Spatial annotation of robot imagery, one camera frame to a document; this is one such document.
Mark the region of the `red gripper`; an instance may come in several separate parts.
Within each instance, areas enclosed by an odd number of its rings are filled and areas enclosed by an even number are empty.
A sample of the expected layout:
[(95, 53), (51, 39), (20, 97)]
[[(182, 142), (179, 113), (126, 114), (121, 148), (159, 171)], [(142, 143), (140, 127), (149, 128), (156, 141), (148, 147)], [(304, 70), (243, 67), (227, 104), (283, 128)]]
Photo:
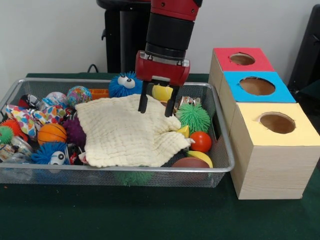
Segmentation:
[(170, 60), (139, 50), (135, 58), (135, 72), (137, 78), (143, 81), (138, 111), (140, 113), (146, 112), (148, 86), (151, 81), (155, 80), (164, 83), (164, 85), (170, 85), (172, 88), (170, 99), (165, 108), (165, 116), (171, 117), (179, 89), (184, 85), (190, 73), (190, 60)]

